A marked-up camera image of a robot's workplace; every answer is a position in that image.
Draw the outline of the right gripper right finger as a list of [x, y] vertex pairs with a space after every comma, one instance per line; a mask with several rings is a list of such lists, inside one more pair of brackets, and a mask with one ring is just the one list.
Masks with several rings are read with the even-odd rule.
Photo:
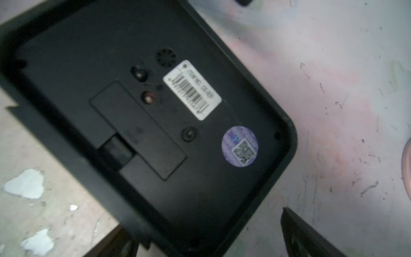
[[280, 223], [289, 257], [346, 257], [292, 209], [283, 208]]

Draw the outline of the yellow alarm clock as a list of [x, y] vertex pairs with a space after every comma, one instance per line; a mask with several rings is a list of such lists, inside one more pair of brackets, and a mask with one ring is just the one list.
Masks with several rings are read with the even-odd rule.
[[169, 257], [223, 256], [296, 152], [289, 116], [187, 1], [43, 2], [1, 25], [1, 80]]

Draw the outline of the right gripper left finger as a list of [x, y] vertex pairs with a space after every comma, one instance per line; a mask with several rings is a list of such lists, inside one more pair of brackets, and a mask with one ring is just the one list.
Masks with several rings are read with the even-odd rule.
[[116, 226], [84, 257], [136, 257], [140, 243], [121, 226]]

